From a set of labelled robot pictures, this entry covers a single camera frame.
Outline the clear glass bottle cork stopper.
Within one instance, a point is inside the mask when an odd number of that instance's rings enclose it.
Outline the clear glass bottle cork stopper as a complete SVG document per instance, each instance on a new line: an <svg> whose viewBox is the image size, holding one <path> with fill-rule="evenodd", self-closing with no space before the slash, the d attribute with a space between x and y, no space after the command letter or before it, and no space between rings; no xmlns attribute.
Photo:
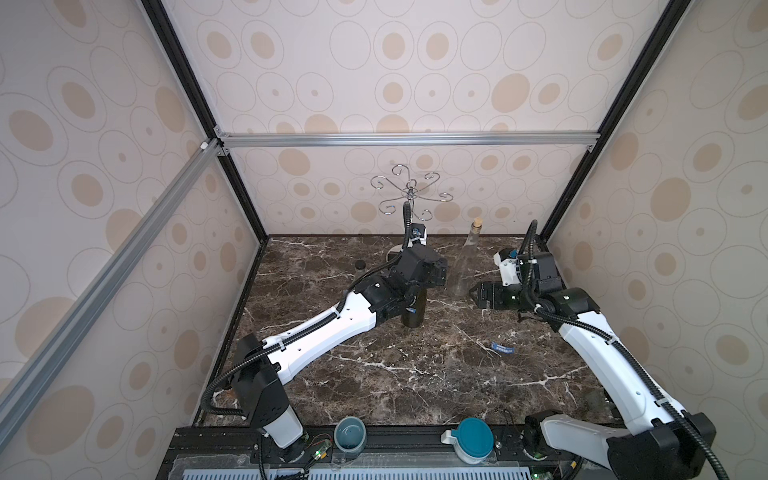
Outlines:
<svg viewBox="0 0 768 480"><path fill-rule="evenodd" d="M464 245L450 271L447 290L453 298L465 297L471 287L475 275L475 263L479 254L479 240L483 227L483 219L476 217L466 237Z"/></svg>

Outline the dark green wine bottle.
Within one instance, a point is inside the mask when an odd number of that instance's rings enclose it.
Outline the dark green wine bottle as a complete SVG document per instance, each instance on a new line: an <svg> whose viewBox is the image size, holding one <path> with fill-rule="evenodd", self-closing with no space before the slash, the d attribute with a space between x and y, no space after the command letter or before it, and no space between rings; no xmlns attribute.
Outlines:
<svg viewBox="0 0 768 480"><path fill-rule="evenodd" d="M422 289L417 295L414 303L406 307L401 316L401 323L407 328L418 328L424 322L427 303L427 290Z"/></svg>

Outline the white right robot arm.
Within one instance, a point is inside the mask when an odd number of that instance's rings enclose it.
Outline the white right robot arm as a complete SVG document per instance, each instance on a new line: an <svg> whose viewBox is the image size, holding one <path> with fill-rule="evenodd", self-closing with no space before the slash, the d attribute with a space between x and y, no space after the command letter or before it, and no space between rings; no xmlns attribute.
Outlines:
<svg viewBox="0 0 768 480"><path fill-rule="evenodd" d="M704 466L727 478L712 449L713 422L689 413L652 378L585 290L564 287L551 254L504 249L494 262L500 280L477 283L470 298L481 309L528 312L547 323L580 355L623 423L607 427L555 410L531 414L522 432L529 458L569 452L618 479L693 479Z"/></svg>

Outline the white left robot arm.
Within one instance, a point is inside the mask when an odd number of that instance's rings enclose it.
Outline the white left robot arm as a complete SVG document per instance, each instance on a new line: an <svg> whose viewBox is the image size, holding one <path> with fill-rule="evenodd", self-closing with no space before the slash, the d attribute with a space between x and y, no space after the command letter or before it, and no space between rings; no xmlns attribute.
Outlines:
<svg viewBox="0 0 768 480"><path fill-rule="evenodd" d="M339 303L296 328L259 341L240 341L224 377L238 401L239 416L283 450L306 438L284 386L328 351L417 305L425 290L446 284L447 260L415 243L356 278Z"/></svg>

